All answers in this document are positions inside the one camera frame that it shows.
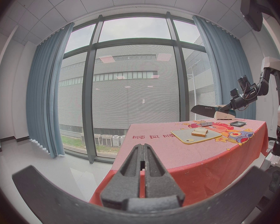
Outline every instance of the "blue curtain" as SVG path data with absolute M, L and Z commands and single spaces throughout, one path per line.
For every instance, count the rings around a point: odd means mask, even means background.
M 65 47 L 74 24 L 68 24 L 38 45 L 30 68 L 26 116 L 31 139 L 51 157 L 64 155 L 58 120 L 58 83 Z
M 203 18 L 193 16 L 208 54 L 214 76 L 216 103 L 230 103 L 230 91 L 241 88 L 237 80 L 246 75 L 253 82 L 250 66 L 240 41 L 217 25 Z M 236 110 L 237 118 L 255 119 L 256 103 L 251 103 L 244 111 Z

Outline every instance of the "sky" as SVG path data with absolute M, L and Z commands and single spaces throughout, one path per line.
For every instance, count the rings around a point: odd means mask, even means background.
M 200 36 L 195 25 L 176 20 L 174 23 L 181 41 L 194 43 Z M 93 24 L 72 32 L 65 52 L 89 45 L 94 26 Z M 171 39 L 166 19 L 131 17 L 105 21 L 99 42 L 134 37 Z

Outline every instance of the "cutting board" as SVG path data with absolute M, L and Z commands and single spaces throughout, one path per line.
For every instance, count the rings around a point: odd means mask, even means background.
M 193 136 L 192 132 L 194 131 L 194 129 L 195 128 L 172 130 L 171 133 L 180 141 L 182 141 L 184 144 L 195 144 L 206 140 L 211 140 L 220 137 L 222 135 L 218 132 L 208 130 L 205 137 Z

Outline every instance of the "bread slice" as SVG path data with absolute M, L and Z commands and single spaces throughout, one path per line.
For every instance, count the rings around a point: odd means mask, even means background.
M 196 129 L 194 129 L 194 131 L 202 132 L 202 133 L 207 133 L 208 129 L 206 129 L 206 128 L 196 128 Z
M 197 132 L 197 131 L 193 131 L 192 132 L 193 136 L 201 136 L 201 137 L 205 137 L 206 136 L 206 132 Z

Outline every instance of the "pink tablecloth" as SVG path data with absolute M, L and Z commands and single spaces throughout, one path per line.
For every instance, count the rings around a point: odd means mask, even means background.
M 221 133 L 222 136 L 191 145 L 182 143 L 171 131 L 199 127 L 200 121 L 132 124 L 110 172 L 98 186 L 90 203 L 101 205 L 101 191 L 134 145 L 139 143 L 147 143 L 153 147 L 165 168 L 186 194 L 184 205 L 193 204 L 220 192 L 246 170 L 259 157 L 260 152 L 267 154 L 266 123 L 236 120 L 247 124 L 234 127 L 228 124 L 230 120 L 206 119 L 205 121 L 214 122 L 207 128 Z

